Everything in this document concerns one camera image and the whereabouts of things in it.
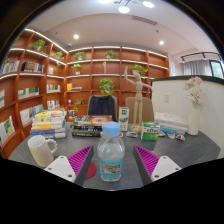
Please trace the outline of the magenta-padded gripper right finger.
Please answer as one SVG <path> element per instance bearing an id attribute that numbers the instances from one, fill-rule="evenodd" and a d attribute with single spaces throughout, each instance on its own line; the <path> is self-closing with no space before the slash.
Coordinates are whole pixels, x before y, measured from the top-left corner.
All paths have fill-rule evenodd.
<path id="1" fill-rule="evenodd" d="M 133 155 L 144 185 L 181 170 L 168 156 L 157 156 L 137 145 L 134 146 Z"/>

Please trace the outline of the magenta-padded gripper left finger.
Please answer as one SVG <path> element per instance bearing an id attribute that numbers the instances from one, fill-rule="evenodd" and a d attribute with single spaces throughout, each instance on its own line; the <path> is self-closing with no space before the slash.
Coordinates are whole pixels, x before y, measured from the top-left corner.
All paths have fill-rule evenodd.
<path id="1" fill-rule="evenodd" d="M 59 156 L 45 168 L 45 171 L 82 186 L 93 155 L 93 146 L 89 145 L 68 157 Z"/>

